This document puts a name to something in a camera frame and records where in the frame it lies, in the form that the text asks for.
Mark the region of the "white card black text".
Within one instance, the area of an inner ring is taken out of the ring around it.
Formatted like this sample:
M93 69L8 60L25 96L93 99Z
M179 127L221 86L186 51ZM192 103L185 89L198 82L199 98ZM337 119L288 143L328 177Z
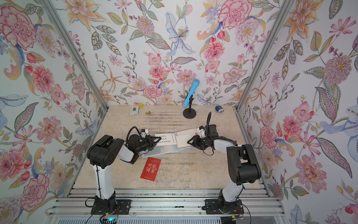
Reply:
M161 138L161 140L157 143L157 146L177 145L176 136L174 133L155 134L155 137Z

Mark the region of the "red card pink characters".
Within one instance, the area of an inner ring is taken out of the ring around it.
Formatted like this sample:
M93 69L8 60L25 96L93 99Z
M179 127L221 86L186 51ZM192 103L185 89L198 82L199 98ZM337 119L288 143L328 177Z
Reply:
M160 159L148 157L140 178L154 182L156 180L160 164Z

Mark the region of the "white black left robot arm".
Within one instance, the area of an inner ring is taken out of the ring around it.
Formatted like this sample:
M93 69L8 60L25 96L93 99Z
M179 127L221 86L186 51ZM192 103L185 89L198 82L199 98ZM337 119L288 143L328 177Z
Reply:
M161 140L161 137L147 134L144 129L132 127L124 140L106 134L89 148L87 158L94 169L97 185L94 196L96 209L114 211L118 207L112 183L114 161L119 158L134 164L140 155L152 151Z

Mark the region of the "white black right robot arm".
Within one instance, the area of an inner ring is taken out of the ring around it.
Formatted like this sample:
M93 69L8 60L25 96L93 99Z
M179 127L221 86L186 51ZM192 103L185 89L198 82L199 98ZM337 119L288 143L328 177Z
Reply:
M216 125L210 124L212 113L208 114L205 126L198 129L198 135L187 143L203 152L210 147L227 156L230 181L219 193L217 199L206 199L202 210L208 215L243 215L244 204L240 195L244 189L262 177L261 169L250 144L239 145L236 141L219 136Z

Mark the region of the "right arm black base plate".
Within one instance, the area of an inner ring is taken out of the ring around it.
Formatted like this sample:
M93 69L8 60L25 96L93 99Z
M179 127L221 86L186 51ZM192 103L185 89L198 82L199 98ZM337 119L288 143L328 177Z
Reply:
M243 215L244 208L241 200L226 202L219 199L206 199L201 208L207 215Z

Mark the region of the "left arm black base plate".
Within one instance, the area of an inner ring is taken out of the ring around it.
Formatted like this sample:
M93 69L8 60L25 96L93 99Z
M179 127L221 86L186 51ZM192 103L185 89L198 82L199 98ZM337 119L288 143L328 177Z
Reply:
M103 215L103 214L117 214L128 215L131 207L132 200L112 200L110 202L94 202L91 215Z

